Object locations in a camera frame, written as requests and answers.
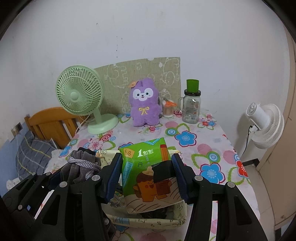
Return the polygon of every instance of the green desk fan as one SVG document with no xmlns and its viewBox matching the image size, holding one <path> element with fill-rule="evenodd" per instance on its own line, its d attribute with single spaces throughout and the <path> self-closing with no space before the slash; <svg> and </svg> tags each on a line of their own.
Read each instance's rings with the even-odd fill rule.
<svg viewBox="0 0 296 241">
<path fill-rule="evenodd" d="M 107 132 L 118 124 L 117 116 L 100 113 L 103 86 L 93 69 L 80 65 L 66 68 L 57 79 L 56 94 L 61 106 L 71 114 L 94 113 L 94 121 L 87 127 L 90 134 Z"/>
</svg>

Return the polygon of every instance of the blue wall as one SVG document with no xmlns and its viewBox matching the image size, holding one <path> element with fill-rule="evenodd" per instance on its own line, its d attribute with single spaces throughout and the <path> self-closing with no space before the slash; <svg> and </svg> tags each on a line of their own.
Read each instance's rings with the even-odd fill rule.
<svg viewBox="0 0 296 241">
<path fill-rule="evenodd" d="M 3 196 L 6 192 L 6 181 L 17 178 L 17 169 L 15 158 L 17 150 L 22 142 L 24 135 L 29 130 L 26 123 L 22 124 L 23 129 L 10 142 L 7 140 L 0 148 L 0 195 Z"/>
</svg>

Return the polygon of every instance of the green lid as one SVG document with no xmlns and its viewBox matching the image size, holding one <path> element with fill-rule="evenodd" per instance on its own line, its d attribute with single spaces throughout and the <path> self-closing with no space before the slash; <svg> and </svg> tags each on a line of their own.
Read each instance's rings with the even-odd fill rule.
<svg viewBox="0 0 296 241">
<path fill-rule="evenodd" d="M 199 81 L 198 80 L 187 80 L 186 81 L 187 92 L 198 93 Z"/>
</svg>

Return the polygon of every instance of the wooden bed frame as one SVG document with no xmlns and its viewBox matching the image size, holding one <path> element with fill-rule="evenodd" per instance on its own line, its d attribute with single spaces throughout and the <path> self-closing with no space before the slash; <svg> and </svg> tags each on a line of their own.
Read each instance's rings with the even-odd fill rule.
<svg viewBox="0 0 296 241">
<path fill-rule="evenodd" d="M 64 149 L 70 138 L 64 128 L 65 123 L 68 132 L 73 138 L 77 129 L 76 120 L 82 123 L 86 116 L 73 115 L 62 107 L 54 107 L 37 112 L 32 117 L 26 116 L 25 121 L 30 131 L 41 140 L 51 138 Z"/>
</svg>

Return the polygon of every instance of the fan grille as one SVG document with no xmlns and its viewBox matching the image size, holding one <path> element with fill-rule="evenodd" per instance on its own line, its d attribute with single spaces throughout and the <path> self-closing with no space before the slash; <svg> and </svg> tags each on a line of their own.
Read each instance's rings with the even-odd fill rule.
<svg viewBox="0 0 296 241">
<path fill-rule="evenodd" d="M 249 105 L 248 109 L 247 109 L 247 115 L 251 116 L 252 114 L 255 113 L 257 109 L 257 104 L 255 102 L 253 102 L 252 104 Z"/>
<path fill-rule="evenodd" d="M 256 131 L 252 136 L 252 140 L 256 147 L 267 149 L 281 137 L 284 130 L 284 117 L 274 104 L 264 105 L 262 109 L 270 116 L 270 123 L 264 130 Z"/>
<path fill-rule="evenodd" d="M 74 115 L 87 115 L 102 103 L 103 87 L 95 70 L 71 66 L 57 79 L 56 94 L 65 110 Z"/>
</svg>

